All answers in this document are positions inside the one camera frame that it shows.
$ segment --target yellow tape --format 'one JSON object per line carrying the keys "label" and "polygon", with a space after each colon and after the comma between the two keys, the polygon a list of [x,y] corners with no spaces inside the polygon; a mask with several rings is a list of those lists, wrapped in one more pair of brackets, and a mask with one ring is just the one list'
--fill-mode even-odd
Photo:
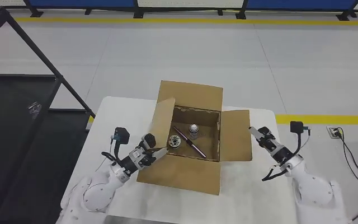
{"label": "yellow tape", "polygon": [[236,20],[228,18],[15,18],[17,22],[67,22],[67,23],[171,23],[171,24],[272,24],[272,25],[343,25],[357,26],[358,21],[308,21],[308,20]]}
{"label": "yellow tape", "polygon": [[358,124],[358,116],[353,115],[276,115],[277,124],[290,124],[292,120],[304,124]]}

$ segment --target electrical socket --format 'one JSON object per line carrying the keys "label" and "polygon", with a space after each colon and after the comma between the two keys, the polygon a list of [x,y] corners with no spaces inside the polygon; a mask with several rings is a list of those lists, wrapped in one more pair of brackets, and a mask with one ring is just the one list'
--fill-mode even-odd
{"label": "electrical socket", "polygon": [[328,131],[328,134],[330,136],[330,138],[333,138],[333,139],[339,139],[338,136],[335,136],[335,133],[337,132],[337,130],[334,130],[336,129],[337,127],[329,127],[327,126],[327,131]]}

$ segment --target white table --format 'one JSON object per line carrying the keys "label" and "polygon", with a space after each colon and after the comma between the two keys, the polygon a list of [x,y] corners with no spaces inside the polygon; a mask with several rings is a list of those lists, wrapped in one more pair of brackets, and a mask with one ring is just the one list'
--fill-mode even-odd
{"label": "white table", "polygon": [[[91,175],[108,151],[116,127],[130,133],[129,144],[120,147],[123,158],[147,133],[156,102],[154,100],[106,97],[92,124],[67,191],[86,175]],[[223,110],[240,110],[224,106]],[[267,126],[279,141],[272,111],[249,109],[251,126]],[[253,160],[223,162],[220,195],[136,182],[136,174],[120,189],[109,208],[109,215],[173,223],[271,223],[295,224],[293,193],[286,177],[262,182],[275,164],[270,155],[252,138]]]}

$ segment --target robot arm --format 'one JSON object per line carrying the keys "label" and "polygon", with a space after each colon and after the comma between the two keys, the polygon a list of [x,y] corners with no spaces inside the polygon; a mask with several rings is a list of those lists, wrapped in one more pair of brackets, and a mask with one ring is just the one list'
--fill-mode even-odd
{"label": "robot arm", "polygon": [[125,128],[116,128],[111,138],[112,141],[116,141],[115,155],[108,152],[102,152],[102,155],[112,161],[112,164],[106,172],[95,172],[91,177],[83,178],[70,195],[63,198],[63,210],[57,223],[88,223],[89,219],[101,223],[116,189],[122,187],[137,170],[150,166],[168,152],[167,148],[154,148],[155,137],[146,134],[138,146],[120,160],[119,147],[121,144],[128,144],[129,133]]}
{"label": "robot arm", "polygon": [[277,142],[266,127],[256,130],[249,128],[258,144],[265,148],[279,164],[281,172],[262,181],[271,180],[281,175],[293,178],[293,191],[300,223],[348,223],[339,185],[333,181],[307,172],[304,159],[296,152]]}

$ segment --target open cardboard box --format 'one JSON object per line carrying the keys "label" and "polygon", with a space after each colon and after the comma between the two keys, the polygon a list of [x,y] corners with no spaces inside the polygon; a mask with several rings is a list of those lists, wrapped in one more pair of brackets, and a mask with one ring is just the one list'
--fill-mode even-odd
{"label": "open cardboard box", "polygon": [[252,160],[249,111],[222,111],[222,98],[220,87],[162,81],[150,128],[156,147],[178,135],[173,126],[189,137],[190,124],[197,124],[192,141],[206,158],[182,139],[178,149],[139,171],[137,181],[219,195],[220,162]]}

